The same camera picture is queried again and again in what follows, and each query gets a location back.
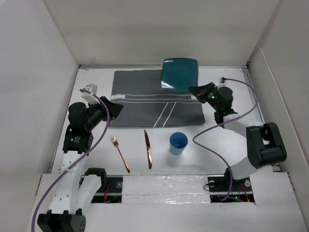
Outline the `grey striped placemat cloth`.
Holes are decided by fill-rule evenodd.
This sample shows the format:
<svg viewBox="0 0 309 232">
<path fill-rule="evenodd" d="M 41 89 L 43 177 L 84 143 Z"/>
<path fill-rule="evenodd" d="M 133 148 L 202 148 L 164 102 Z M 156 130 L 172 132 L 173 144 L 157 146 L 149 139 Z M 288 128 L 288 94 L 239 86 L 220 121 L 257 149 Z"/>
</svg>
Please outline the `grey striped placemat cloth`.
<svg viewBox="0 0 309 232">
<path fill-rule="evenodd" d="M 205 123 L 202 104 L 190 93 L 161 88 L 160 70 L 115 71 L 111 102 L 123 105 L 112 128 L 163 128 Z"/>
</svg>

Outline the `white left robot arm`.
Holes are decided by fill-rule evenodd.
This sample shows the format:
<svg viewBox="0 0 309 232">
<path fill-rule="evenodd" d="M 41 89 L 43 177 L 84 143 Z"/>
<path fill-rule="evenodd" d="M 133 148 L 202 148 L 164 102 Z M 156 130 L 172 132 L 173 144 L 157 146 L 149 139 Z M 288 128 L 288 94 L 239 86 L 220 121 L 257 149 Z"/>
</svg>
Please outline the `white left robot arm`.
<svg viewBox="0 0 309 232">
<path fill-rule="evenodd" d="M 107 187 L 103 168 L 89 168 L 82 172 L 89 153 L 96 147 L 92 130 L 102 121 L 109 126 L 123 109 L 123 105 L 105 97 L 84 98 L 88 103 L 76 102 L 68 108 L 69 125 L 63 143 L 63 160 L 59 177 L 46 190 L 37 204 L 31 221 L 43 232 L 83 232 L 86 228 L 85 209 L 97 191 Z"/>
</svg>

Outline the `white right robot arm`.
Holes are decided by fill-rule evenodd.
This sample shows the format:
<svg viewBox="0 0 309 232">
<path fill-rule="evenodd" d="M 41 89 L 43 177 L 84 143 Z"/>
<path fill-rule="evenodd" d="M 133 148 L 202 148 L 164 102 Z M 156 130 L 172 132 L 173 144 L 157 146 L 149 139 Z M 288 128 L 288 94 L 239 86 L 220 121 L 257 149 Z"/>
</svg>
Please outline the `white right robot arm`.
<svg viewBox="0 0 309 232">
<path fill-rule="evenodd" d="M 285 161 L 287 152 L 276 123 L 247 121 L 232 109 L 233 91 L 225 86 L 225 80 L 218 86 L 211 82 L 204 86 L 189 87 L 189 91 L 200 103 L 208 103 L 215 110 L 217 126 L 246 138 L 247 156 L 228 166 L 223 178 L 224 187 L 235 190 L 262 167 Z"/>
</svg>

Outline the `teal square plate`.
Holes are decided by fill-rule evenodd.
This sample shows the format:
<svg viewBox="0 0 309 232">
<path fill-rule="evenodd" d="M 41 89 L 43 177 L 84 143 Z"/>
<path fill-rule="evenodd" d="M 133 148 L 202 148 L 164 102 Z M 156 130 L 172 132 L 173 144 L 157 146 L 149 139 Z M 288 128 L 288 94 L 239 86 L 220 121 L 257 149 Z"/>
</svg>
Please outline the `teal square plate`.
<svg viewBox="0 0 309 232">
<path fill-rule="evenodd" d="M 161 88 L 172 93 L 188 93 L 198 86 L 198 62 L 192 58 L 167 58 L 161 70 Z"/>
</svg>

